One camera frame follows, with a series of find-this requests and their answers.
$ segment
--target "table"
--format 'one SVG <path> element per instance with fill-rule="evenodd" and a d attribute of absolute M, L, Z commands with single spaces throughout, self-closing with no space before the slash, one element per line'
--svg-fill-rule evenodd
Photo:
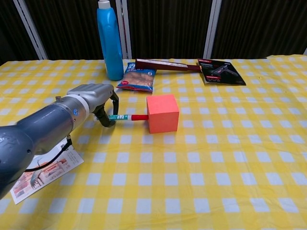
<path fill-rule="evenodd" d="M 158 71 L 154 94 L 173 93 L 180 108 L 176 133 L 150 135 L 144 122 L 105 128 L 90 116 L 72 133 L 85 162 L 18 205 L 6 195 L 0 229 L 306 228 L 307 56 L 228 61 L 247 86 Z M 100 60 L 8 62 L 0 125 L 79 84 L 116 86 L 105 73 Z M 148 93 L 116 92 L 120 114 L 146 112 Z"/>

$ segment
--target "chip bag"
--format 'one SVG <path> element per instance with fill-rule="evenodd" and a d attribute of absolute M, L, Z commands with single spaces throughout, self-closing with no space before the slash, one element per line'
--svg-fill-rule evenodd
<path fill-rule="evenodd" d="M 130 62 L 117 88 L 152 92 L 155 72 L 154 69 L 135 69 L 135 63 Z"/>

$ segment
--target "instruction manual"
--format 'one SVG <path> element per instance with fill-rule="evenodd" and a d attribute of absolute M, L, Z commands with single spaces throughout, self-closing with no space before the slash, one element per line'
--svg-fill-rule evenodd
<path fill-rule="evenodd" d="M 34 156 L 28 168 L 32 169 L 48 163 L 61 151 L 66 143 L 67 141 L 64 139 L 48 153 Z M 66 151 L 46 168 L 34 172 L 24 172 L 11 189 L 11 195 L 15 204 L 23 201 L 83 162 L 80 155 L 70 145 Z"/>

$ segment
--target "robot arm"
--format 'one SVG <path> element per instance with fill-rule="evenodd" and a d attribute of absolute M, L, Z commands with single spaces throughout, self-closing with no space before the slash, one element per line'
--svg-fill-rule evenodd
<path fill-rule="evenodd" d="M 49 152 L 90 113 L 103 126 L 112 126 L 115 122 L 104 111 L 109 98 L 113 100 L 113 114 L 117 115 L 118 97 L 112 85 L 80 85 L 15 125 L 0 127 L 0 199 L 10 191 L 34 155 Z"/>

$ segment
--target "blue bottle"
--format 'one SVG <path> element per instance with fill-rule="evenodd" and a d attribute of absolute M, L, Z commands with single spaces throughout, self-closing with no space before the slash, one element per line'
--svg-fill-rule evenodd
<path fill-rule="evenodd" d="M 118 24 L 108 0 L 98 2 L 97 23 L 107 76 L 112 81 L 121 80 L 124 75 L 124 66 Z"/>

